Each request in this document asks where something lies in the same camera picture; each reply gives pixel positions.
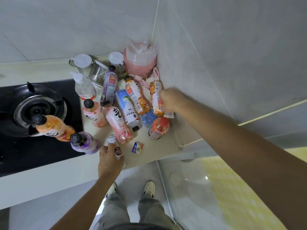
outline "gas stove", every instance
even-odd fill
[[[0,177],[84,155],[40,135],[31,122],[35,114],[52,114],[83,131],[73,79],[0,87],[0,99]]]

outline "person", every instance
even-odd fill
[[[161,91],[160,97],[164,110],[181,115],[286,228],[306,228],[307,163],[175,88]],[[114,184],[124,162],[123,157],[116,160],[114,147],[113,144],[102,147],[97,182],[51,230],[88,230],[106,193],[96,230],[178,229],[154,199],[155,188],[151,181],[146,184],[138,206],[140,223],[130,223],[125,203],[116,193]]]

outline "person's left hand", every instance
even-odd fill
[[[116,159],[114,148],[116,144],[110,143],[107,146],[102,146],[99,152],[98,177],[103,175],[112,176],[114,180],[120,174],[124,165],[124,156],[120,160]]]

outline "person's left arm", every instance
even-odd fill
[[[115,144],[103,146],[99,154],[98,180],[90,190],[50,230],[89,230],[108,189],[124,165],[124,157],[115,157]]]

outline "person's right arm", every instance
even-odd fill
[[[288,229],[307,228],[307,163],[174,88],[164,111],[180,114]]]

